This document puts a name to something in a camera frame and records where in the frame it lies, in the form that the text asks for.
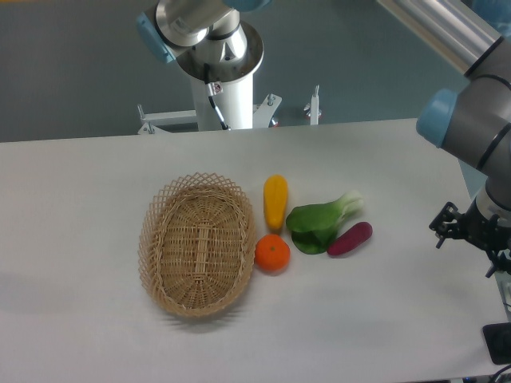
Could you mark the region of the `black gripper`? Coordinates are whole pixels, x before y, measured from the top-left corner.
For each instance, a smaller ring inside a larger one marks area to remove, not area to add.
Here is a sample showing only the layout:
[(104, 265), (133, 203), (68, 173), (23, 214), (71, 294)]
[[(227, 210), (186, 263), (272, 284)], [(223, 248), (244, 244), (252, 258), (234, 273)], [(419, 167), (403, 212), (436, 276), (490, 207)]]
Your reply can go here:
[(447, 239), (463, 239), (464, 231), (465, 240), (485, 251), (491, 262), (486, 278), (497, 272), (510, 274), (510, 258), (505, 252), (510, 244), (509, 211), (474, 200), (463, 215), (456, 205), (447, 202), (431, 221), (429, 229), (438, 239), (436, 248), (441, 248)]

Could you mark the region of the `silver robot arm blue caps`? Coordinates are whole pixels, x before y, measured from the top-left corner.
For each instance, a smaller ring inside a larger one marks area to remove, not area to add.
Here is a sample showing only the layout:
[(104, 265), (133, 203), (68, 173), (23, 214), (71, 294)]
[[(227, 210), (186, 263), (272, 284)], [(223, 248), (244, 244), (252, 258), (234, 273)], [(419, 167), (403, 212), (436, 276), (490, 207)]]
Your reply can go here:
[[(192, 80), (191, 117), (202, 130), (268, 128), (280, 99), (252, 104), (263, 59), (259, 34), (240, 20), (260, 1), (160, 1), (137, 17), (146, 46)], [(510, 270), (510, 43), (459, 1), (385, 1), (383, 6), (462, 73), (460, 93), (438, 91), (417, 120), (419, 135), (485, 174), (468, 211), (446, 204), (430, 228), (440, 241), (484, 251), (492, 272)]]

